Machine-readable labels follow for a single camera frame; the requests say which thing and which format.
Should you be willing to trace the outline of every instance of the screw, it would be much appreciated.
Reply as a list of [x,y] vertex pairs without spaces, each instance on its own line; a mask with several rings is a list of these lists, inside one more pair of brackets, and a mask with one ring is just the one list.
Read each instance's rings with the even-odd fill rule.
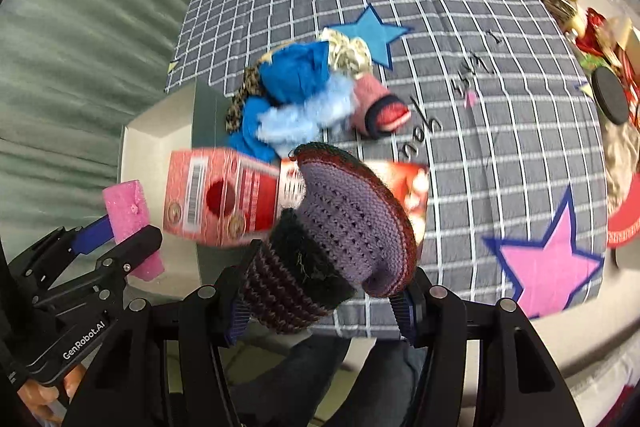
[[436,299],[444,299],[449,292],[444,286],[432,286],[429,290],[429,294],[431,297],[435,297]]
[[198,290],[198,297],[201,299],[210,299],[216,294],[216,289],[213,286],[203,286]]
[[130,303],[129,303],[129,309],[132,312],[139,312],[140,310],[143,310],[146,306],[146,301],[145,299],[133,299]]
[[514,312],[516,311],[516,302],[513,299],[502,299],[500,301],[500,308],[502,308],[506,312]]

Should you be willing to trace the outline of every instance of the green curtain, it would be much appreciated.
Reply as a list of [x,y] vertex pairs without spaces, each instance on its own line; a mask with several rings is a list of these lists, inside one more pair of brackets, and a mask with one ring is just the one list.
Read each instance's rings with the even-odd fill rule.
[[[162,97],[189,0],[3,0],[0,236],[8,259],[105,214],[123,124]],[[92,267],[80,256],[67,277]]]

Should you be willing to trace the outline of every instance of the jeans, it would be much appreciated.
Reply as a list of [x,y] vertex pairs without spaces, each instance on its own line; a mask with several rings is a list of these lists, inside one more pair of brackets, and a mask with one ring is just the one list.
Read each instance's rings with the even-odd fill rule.
[[[260,426],[306,427],[350,342],[313,335],[294,346],[276,367],[231,389],[236,412]],[[424,349],[405,341],[377,341],[349,396],[324,425],[401,427],[425,358]]]

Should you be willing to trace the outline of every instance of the pink sponge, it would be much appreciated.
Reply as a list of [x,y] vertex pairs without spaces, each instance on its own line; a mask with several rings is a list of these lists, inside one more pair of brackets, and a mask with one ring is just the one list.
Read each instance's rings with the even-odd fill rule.
[[[138,180],[107,187],[102,191],[102,197],[107,206],[116,245],[149,224],[149,209]],[[164,265],[160,252],[155,251],[131,275],[148,282],[162,272]]]

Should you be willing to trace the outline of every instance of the gray plaid tablecloth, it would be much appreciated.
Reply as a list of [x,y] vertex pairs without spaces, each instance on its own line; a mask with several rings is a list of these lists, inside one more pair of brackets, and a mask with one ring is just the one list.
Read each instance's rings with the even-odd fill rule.
[[[539,0],[192,0],[166,90],[206,80],[227,96],[242,70],[293,38],[310,41],[325,26],[354,22],[372,4],[385,23],[412,28],[391,44],[393,70],[376,76],[413,118],[393,136],[362,139],[324,133],[361,159],[404,160],[402,146],[422,125],[418,109],[442,130],[427,132],[414,161],[430,164],[427,230],[420,265],[431,281],[465,299],[494,303],[513,287],[482,237],[540,239],[568,185],[577,246],[606,249],[606,183],[598,115],[575,85],[584,75]],[[465,108],[455,90],[471,67],[479,100]],[[572,305],[597,295],[597,275]],[[364,294],[316,331],[397,338],[386,299]]]

